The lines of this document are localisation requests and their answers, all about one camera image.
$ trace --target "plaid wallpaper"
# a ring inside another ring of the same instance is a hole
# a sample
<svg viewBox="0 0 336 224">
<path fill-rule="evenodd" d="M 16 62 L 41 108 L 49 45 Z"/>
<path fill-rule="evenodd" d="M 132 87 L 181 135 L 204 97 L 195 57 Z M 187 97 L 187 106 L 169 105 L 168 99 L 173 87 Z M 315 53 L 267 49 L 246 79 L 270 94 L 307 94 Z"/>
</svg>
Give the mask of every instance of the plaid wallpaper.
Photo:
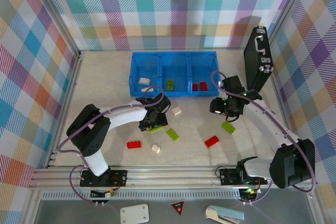
<svg viewBox="0 0 336 224">
<path fill-rule="evenodd" d="M 54 0 L 79 48 L 245 47 L 287 0 Z"/>
<path fill-rule="evenodd" d="M 74 65 L 40 0 L 0 0 L 0 223 L 18 223 Z"/>
<path fill-rule="evenodd" d="M 314 140 L 319 188 L 336 223 L 336 0 L 299 0 L 272 55 L 290 124 Z"/>
</svg>

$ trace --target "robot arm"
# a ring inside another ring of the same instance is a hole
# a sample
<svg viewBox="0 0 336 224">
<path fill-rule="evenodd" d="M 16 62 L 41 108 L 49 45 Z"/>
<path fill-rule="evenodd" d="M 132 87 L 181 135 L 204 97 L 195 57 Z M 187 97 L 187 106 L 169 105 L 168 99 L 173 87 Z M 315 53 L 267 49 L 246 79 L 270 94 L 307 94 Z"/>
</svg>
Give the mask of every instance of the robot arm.
<svg viewBox="0 0 336 224">
<path fill-rule="evenodd" d="M 140 122 L 139 128 L 141 131 L 167 125 L 164 113 L 166 108 L 170 106 L 169 99 L 164 96 L 163 100 L 156 106 L 150 105 L 158 101 L 160 97 L 161 94 L 154 99 L 138 98 L 129 103 L 128 105 L 130 106 L 128 108 L 116 110 L 110 114 L 101 116 L 93 122 L 92 127 L 86 127 L 71 139 L 72 143 L 82 153 L 90 170 L 96 177 L 101 176 L 109 169 L 101 152 L 102 143 L 109 130 L 130 122 Z M 142 108 L 133 107 L 136 104 L 148 104 L 148 106 Z M 106 110 L 108 109 L 99 109 L 93 104 L 87 105 L 68 128 L 67 135 L 70 136 L 93 117 Z"/>
<path fill-rule="evenodd" d="M 275 154 L 273 160 L 252 157 L 239 161 L 237 170 L 242 174 L 242 181 L 251 177 L 262 177 L 272 179 L 279 188 L 286 188 L 310 179 L 311 175 L 303 157 L 288 138 L 297 141 L 296 143 L 304 151 L 313 171 L 314 144 L 309 139 L 301 140 L 274 116 L 270 119 L 267 114 L 272 115 L 272 112 L 261 96 L 255 90 L 245 91 L 238 76 L 226 78 L 223 80 L 223 86 L 226 91 L 247 97 L 255 104 L 234 96 L 229 96 L 226 100 L 217 97 L 211 102 L 210 112 L 225 115 L 227 119 L 229 117 L 238 119 L 242 114 L 248 117 L 269 141 Z M 276 124 L 285 129 L 285 133 Z"/>
</svg>

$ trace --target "white block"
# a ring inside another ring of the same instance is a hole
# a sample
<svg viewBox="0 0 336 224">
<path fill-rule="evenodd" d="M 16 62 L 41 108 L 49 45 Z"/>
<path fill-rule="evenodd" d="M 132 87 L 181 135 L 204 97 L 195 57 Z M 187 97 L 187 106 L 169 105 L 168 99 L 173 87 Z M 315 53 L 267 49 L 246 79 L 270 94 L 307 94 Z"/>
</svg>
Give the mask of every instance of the white block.
<svg viewBox="0 0 336 224">
<path fill-rule="evenodd" d="M 178 115 L 182 112 L 182 110 L 180 109 L 180 107 L 175 107 L 172 109 L 172 112 L 174 113 L 174 115 Z"/>
<path fill-rule="evenodd" d="M 146 92 L 148 88 L 144 88 L 144 89 L 141 89 L 141 92 Z M 147 92 L 154 92 L 154 89 L 151 88 L 150 90 L 148 90 Z"/>
<path fill-rule="evenodd" d="M 150 83 L 151 83 L 151 80 L 148 79 L 148 78 L 143 78 L 143 77 L 141 77 L 140 80 L 139 80 L 139 84 L 142 84 L 142 85 L 147 85 L 147 86 L 149 86 Z"/>
<path fill-rule="evenodd" d="M 154 144 L 152 146 L 152 150 L 155 151 L 156 153 L 159 153 L 161 150 L 161 147 L 159 147 L 157 144 Z"/>
</svg>

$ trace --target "lego brick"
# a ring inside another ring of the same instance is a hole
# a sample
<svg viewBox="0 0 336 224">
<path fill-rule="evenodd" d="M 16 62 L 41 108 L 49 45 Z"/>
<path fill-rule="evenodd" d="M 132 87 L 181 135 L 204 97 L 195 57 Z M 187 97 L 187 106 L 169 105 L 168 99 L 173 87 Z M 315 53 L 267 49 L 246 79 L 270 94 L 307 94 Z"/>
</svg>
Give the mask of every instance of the lego brick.
<svg viewBox="0 0 336 224">
<path fill-rule="evenodd" d="M 193 84 L 193 91 L 198 91 L 198 84 L 197 83 Z"/>
<path fill-rule="evenodd" d="M 143 78 L 143 77 L 141 77 L 140 80 L 139 80 L 139 84 L 142 84 L 142 85 L 147 85 L 147 86 L 149 86 L 150 83 L 151 83 L 151 80 L 148 79 L 148 78 Z"/>
<path fill-rule="evenodd" d="M 206 145 L 207 148 L 210 148 L 211 146 L 213 146 L 214 144 L 218 143 L 219 139 L 217 136 L 213 136 L 211 138 L 209 138 L 207 141 L 204 142 L 204 144 Z"/>
<path fill-rule="evenodd" d="M 161 147 L 158 146 L 158 144 L 154 144 L 154 145 L 152 146 L 152 150 L 153 150 L 154 152 L 156 152 L 156 153 L 159 153 L 160 150 L 161 150 Z"/>
<path fill-rule="evenodd" d="M 224 122 L 222 124 L 222 128 L 225 129 L 231 135 L 235 132 L 236 128 L 234 128 L 229 122 Z"/>
<path fill-rule="evenodd" d="M 202 81 L 202 82 L 200 83 L 199 87 L 201 88 L 201 91 L 208 91 L 208 87 L 207 87 L 205 81 Z"/>
<path fill-rule="evenodd" d="M 153 129 L 151 129 L 150 132 L 155 132 L 155 131 L 158 131 L 158 130 L 160 130 L 160 129 L 162 129 L 162 126 L 155 127 L 155 128 L 153 128 Z"/>
<path fill-rule="evenodd" d="M 148 88 L 141 89 L 141 92 L 146 92 L 147 89 L 148 89 Z M 154 89 L 151 88 L 151 89 L 149 89 L 147 92 L 154 92 Z"/>
<path fill-rule="evenodd" d="M 173 91 L 174 81 L 168 80 L 167 91 Z"/>
<path fill-rule="evenodd" d="M 140 141 L 127 142 L 127 148 L 128 149 L 141 148 L 141 142 Z"/>
<path fill-rule="evenodd" d="M 180 137 L 177 135 L 177 133 L 173 129 L 167 130 L 167 135 L 174 141 L 176 142 Z"/>
<path fill-rule="evenodd" d="M 172 109 L 172 112 L 174 113 L 174 115 L 178 115 L 182 112 L 182 110 L 180 109 L 180 107 L 175 107 Z"/>
</svg>

